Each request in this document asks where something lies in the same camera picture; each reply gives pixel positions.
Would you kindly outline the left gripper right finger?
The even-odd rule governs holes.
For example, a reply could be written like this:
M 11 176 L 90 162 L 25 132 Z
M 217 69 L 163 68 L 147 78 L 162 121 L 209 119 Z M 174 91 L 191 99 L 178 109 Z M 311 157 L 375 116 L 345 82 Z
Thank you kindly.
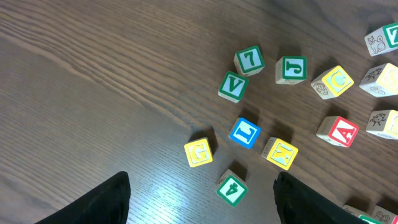
M 288 172 L 273 184 L 280 221 L 285 224 L 366 224 L 314 191 Z

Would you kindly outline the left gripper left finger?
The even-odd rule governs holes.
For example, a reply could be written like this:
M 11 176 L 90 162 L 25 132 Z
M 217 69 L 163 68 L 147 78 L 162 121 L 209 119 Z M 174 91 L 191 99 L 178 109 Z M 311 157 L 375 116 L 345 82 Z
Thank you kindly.
M 126 224 L 130 196 L 128 173 L 121 171 L 37 224 Z

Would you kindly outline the green N block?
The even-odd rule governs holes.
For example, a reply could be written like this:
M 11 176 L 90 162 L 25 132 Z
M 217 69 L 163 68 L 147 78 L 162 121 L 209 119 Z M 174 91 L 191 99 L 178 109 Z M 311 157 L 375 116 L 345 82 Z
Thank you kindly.
M 344 205 L 343 210 L 356 216 L 360 220 L 368 223 L 368 224 L 382 224 L 382 222 L 377 221 L 376 219 L 371 218 L 367 213 L 358 210 L 357 208 L 351 207 L 349 205 Z

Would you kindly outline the yellow block beside L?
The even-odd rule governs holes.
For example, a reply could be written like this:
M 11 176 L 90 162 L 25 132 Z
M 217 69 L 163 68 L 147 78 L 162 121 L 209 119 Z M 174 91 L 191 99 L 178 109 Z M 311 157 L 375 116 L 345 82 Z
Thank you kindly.
M 261 156 L 274 165 L 289 170 L 299 149 L 280 138 L 271 137 L 267 141 Z

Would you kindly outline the green 4 block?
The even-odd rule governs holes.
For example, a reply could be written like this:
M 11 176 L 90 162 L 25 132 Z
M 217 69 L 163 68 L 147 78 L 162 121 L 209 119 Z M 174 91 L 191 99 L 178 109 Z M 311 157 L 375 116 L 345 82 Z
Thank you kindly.
M 216 194 L 232 207 L 242 201 L 248 187 L 232 170 L 227 169 L 216 183 Z

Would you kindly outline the red V block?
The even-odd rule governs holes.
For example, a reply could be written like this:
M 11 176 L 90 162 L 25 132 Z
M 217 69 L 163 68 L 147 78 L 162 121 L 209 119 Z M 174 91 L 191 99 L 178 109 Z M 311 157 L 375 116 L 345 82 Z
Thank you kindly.
M 341 116 L 327 116 L 322 121 L 316 136 L 340 147 L 350 147 L 359 133 L 359 126 Z

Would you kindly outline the blue L block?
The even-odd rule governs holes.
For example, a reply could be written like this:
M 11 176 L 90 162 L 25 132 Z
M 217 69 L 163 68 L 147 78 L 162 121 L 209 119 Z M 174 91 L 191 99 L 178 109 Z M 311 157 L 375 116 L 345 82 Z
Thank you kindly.
M 239 117 L 228 136 L 246 149 L 252 149 L 262 129 L 245 118 Z

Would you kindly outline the yellow C block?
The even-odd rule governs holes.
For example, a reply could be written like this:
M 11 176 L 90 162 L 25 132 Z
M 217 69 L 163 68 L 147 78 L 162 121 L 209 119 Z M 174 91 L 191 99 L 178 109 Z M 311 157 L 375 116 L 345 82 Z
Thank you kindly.
M 200 138 L 184 145 L 190 167 L 197 167 L 213 161 L 208 138 Z

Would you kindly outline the yellow O block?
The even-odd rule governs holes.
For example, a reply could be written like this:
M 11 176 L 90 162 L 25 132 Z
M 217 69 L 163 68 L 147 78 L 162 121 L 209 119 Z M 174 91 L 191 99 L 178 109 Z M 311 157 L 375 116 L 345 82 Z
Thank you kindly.
M 323 99 L 339 97 L 354 84 L 353 79 L 342 66 L 337 65 L 326 70 L 311 82 L 311 87 Z

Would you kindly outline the green G block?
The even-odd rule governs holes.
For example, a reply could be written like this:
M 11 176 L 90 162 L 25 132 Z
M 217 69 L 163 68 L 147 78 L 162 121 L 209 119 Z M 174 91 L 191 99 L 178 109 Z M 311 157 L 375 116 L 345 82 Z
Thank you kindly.
M 283 56 L 275 64 L 275 83 L 296 85 L 307 79 L 307 58 Z

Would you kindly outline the green V block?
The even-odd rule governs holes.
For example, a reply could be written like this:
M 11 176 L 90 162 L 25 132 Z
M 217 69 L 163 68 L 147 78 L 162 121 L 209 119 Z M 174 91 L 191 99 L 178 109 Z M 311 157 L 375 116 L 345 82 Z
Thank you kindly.
M 227 71 L 218 90 L 218 95 L 233 103 L 238 103 L 244 96 L 249 80 L 237 73 Z

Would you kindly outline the yellow S block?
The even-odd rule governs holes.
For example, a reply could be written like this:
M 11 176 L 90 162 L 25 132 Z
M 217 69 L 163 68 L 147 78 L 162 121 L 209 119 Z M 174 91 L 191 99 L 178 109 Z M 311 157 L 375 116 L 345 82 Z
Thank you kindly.
M 385 63 L 369 69 L 359 87 L 376 98 L 397 95 L 397 67 Z

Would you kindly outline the green 7 block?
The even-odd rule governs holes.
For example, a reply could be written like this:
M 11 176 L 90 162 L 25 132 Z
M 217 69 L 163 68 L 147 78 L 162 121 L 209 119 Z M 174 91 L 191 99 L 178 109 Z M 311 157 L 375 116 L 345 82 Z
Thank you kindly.
M 249 77 L 265 68 L 260 48 L 255 45 L 235 53 L 233 60 L 239 75 Z

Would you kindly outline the green Z block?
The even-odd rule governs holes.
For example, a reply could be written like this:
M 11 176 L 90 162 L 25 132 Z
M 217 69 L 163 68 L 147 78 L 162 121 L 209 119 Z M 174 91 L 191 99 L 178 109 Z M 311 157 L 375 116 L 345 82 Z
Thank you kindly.
M 364 37 L 370 56 L 397 50 L 397 27 L 392 23 L 382 26 Z

